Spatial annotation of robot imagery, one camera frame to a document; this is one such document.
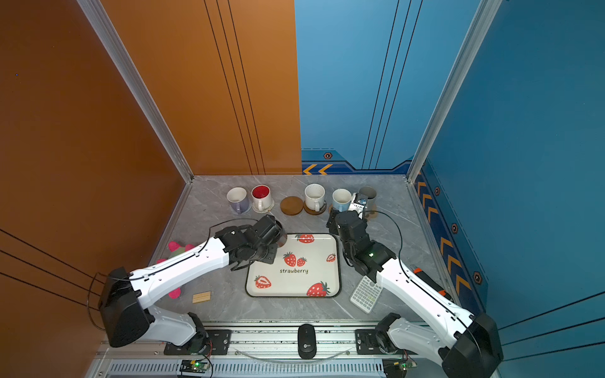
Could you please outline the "cork paw print coaster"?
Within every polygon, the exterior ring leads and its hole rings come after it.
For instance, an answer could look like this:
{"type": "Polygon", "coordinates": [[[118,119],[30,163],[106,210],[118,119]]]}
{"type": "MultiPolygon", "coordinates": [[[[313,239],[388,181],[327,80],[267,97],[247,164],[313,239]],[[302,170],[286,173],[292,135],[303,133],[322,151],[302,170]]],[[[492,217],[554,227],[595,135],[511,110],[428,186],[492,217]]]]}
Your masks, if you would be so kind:
{"type": "Polygon", "coordinates": [[[378,217],[378,212],[375,209],[366,209],[364,217],[367,220],[373,220],[378,217]]]}

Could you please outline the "red inside white mug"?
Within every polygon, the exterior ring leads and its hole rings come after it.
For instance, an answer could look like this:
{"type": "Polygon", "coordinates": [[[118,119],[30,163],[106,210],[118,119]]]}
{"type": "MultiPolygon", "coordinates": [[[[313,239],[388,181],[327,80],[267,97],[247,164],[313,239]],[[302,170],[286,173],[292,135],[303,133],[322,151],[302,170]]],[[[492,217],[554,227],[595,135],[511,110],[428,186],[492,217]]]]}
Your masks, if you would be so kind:
{"type": "Polygon", "coordinates": [[[253,203],[256,201],[270,202],[273,200],[270,188],[264,184],[254,187],[251,191],[253,203]]]}

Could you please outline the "light blue mug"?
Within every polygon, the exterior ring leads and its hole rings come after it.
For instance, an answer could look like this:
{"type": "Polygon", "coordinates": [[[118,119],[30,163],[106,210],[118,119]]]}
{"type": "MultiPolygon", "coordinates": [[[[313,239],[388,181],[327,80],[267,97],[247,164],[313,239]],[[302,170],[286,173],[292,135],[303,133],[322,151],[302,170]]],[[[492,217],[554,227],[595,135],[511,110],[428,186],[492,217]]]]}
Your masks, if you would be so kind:
{"type": "Polygon", "coordinates": [[[332,193],[332,208],[339,212],[348,211],[351,200],[351,192],[347,189],[339,188],[332,193]]]}

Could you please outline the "grey mug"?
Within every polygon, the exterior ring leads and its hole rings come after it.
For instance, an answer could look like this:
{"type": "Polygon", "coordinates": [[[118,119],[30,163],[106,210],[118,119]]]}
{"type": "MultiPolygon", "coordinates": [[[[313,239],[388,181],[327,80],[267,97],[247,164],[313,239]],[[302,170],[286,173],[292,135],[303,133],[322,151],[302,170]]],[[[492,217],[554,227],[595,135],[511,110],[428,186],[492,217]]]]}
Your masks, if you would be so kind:
{"type": "Polygon", "coordinates": [[[362,200],[364,207],[364,217],[373,217],[373,211],[376,209],[377,192],[372,187],[362,187],[359,189],[359,197],[362,200]]]}

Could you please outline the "black mug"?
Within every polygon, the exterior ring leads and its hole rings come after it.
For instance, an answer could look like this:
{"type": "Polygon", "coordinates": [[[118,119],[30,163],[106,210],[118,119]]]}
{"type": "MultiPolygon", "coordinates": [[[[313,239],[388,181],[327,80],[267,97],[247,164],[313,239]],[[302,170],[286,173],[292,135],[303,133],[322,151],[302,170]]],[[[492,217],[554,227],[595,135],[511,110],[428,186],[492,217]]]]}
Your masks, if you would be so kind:
{"type": "Polygon", "coordinates": [[[286,234],[280,235],[280,238],[277,241],[278,247],[283,247],[288,241],[288,236],[286,234]]]}

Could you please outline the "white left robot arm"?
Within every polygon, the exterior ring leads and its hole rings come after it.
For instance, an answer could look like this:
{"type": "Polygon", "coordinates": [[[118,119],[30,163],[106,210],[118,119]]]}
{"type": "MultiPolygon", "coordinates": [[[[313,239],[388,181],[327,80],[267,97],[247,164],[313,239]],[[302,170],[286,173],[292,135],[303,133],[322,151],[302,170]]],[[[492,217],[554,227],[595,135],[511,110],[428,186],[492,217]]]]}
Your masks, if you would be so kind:
{"type": "Polygon", "coordinates": [[[266,215],[253,225],[228,226],[206,242],[162,263],[129,272],[111,271],[99,299],[99,312],[110,346],[159,341],[189,354],[210,350],[210,337],[194,313],[174,313],[156,305],[170,292],[202,275],[231,266],[245,269],[254,262],[272,264],[288,235],[282,224],[266,215]]]}

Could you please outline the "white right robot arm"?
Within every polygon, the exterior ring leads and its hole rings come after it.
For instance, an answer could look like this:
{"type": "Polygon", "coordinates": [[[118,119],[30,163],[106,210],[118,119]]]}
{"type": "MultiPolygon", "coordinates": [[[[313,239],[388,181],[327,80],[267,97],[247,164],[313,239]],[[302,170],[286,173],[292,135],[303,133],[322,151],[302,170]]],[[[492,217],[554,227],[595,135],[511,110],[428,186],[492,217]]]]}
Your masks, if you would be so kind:
{"type": "Polygon", "coordinates": [[[406,267],[399,255],[370,239],[361,214],[334,209],[326,226],[339,236],[343,256],[356,272],[390,291],[426,323],[417,326],[390,313],[374,329],[382,351],[412,351],[440,365],[448,377],[493,376],[504,353],[490,316],[475,315],[447,299],[406,267]]]}

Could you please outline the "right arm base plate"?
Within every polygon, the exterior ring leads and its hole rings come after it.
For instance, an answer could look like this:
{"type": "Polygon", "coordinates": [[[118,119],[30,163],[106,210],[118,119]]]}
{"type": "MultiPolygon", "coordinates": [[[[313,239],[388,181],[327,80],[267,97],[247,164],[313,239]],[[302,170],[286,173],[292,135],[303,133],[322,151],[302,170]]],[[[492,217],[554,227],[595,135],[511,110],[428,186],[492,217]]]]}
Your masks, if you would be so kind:
{"type": "Polygon", "coordinates": [[[393,350],[388,351],[384,349],[379,343],[378,338],[376,336],[376,332],[374,329],[356,329],[354,331],[354,342],[356,353],[358,355],[409,355],[412,357],[416,357],[413,351],[404,351],[404,350],[393,350]]]}

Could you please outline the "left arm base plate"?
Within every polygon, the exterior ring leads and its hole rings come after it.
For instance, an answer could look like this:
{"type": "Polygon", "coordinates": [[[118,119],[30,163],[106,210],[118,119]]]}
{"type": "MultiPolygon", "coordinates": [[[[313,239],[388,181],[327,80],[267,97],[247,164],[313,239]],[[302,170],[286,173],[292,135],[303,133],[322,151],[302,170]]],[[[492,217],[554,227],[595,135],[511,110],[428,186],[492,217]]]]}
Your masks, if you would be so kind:
{"type": "Polygon", "coordinates": [[[214,329],[197,333],[184,346],[167,343],[164,355],[203,355],[206,357],[228,354],[232,331],[230,329],[214,329]]]}

